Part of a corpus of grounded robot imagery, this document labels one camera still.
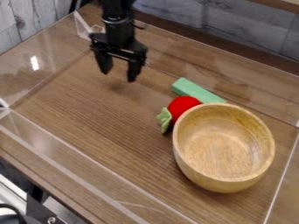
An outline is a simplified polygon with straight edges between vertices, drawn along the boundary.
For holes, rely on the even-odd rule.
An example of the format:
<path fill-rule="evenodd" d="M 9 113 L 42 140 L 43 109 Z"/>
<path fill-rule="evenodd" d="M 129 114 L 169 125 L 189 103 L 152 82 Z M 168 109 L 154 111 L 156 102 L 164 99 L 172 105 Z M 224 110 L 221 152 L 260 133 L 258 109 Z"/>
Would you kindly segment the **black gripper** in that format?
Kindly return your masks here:
<path fill-rule="evenodd" d="M 102 22 L 103 31 L 87 35 L 98 69 L 102 74 L 107 74 L 113 57 L 128 60 L 126 81 L 133 82 L 145 64 L 146 47 L 136 40 L 134 25 L 129 18 L 118 21 L 103 19 Z"/>

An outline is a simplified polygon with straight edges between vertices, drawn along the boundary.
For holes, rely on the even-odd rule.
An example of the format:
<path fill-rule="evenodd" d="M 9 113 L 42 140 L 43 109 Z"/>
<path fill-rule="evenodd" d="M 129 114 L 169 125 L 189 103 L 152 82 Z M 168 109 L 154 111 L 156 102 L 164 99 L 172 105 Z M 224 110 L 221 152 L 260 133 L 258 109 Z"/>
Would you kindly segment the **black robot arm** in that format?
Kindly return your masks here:
<path fill-rule="evenodd" d="M 126 61 L 126 81 L 133 82 L 146 60 L 146 46 L 136 39 L 136 24 L 132 5 L 136 0 L 101 0 L 103 32 L 91 32 L 90 50 L 102 74 L 113 66 L 111 58 Z"/>

